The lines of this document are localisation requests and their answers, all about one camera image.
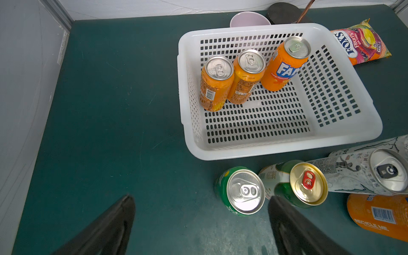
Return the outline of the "orange Fanta can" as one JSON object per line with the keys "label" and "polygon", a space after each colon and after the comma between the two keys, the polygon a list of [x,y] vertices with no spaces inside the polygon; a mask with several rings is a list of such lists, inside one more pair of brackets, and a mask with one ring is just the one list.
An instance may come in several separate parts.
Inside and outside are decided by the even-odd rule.
{"label": "orange Fanta can", "polygon": [[408,241],[407,195],[350,194],[347,210],[352,220],[361,228]]}

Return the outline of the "green beer can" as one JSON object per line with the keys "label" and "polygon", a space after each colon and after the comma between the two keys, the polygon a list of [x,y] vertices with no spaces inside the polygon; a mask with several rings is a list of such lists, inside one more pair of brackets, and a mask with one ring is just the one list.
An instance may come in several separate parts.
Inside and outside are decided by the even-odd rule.
{"label": "green beer can", "polygon": [[322,171],[301,160],[266,166],[259,174],[265,197],[281,197],[299,208],[321,205],[328,196],[328,183]]}

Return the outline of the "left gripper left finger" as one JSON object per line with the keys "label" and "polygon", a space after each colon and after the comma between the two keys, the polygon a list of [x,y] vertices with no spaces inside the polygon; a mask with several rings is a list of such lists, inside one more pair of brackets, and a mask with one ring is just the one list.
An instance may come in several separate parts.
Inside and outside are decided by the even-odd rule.
{"label": "left gripper left finger", "polygon": [[135,199],[127,194],[53,254],[124,255],[135,214]]}

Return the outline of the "white plastic basket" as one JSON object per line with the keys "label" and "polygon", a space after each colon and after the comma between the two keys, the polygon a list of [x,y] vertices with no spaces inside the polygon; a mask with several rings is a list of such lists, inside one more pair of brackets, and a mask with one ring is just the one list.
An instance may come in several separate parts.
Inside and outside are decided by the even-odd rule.
{"label": "white plastic basket", "polygon": [[[200,105],[201,70],[223,55],[233,61],[254,49],[269,60],[278,45],[300,36],[308,62],[279,91],[257,84],[242,105],[216,112]],[[178,44],[181,122],[189,151],[201,160],[279,154],[377,138],[382,121],[373,100],[334,35],[316,23],[191,31]]]}

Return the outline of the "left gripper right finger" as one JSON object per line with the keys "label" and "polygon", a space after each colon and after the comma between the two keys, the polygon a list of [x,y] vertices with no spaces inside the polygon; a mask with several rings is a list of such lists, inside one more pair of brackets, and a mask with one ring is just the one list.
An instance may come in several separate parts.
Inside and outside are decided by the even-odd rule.
{"label": "left gripper right finger", "polygon": [[268,214],[280,255],[348,255],[287,200],[272,196]]}

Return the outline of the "white Monster can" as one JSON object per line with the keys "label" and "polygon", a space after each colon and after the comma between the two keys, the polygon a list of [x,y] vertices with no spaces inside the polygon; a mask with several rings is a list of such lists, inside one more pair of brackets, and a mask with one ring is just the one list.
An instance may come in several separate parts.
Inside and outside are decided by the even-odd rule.
{"label": "white Monster can", "polygon": [[395,196],[408,193],[408,161],[386,148],[310,160],[324,174],[328,191]]}
{"label": "white Monster can", "polygon": [[368,143],[365,145],[355,146],[348,149],[342,149],[335,152],[330,153],[328,156],[338,156],[343,154],[348,154],[352,152],[359,152],[363,150],[370,150],[370,149],[390,149],[399,153],[405,159],[408,159],[408,135],[390,138],[382,141],[376,141],[372,143]]}

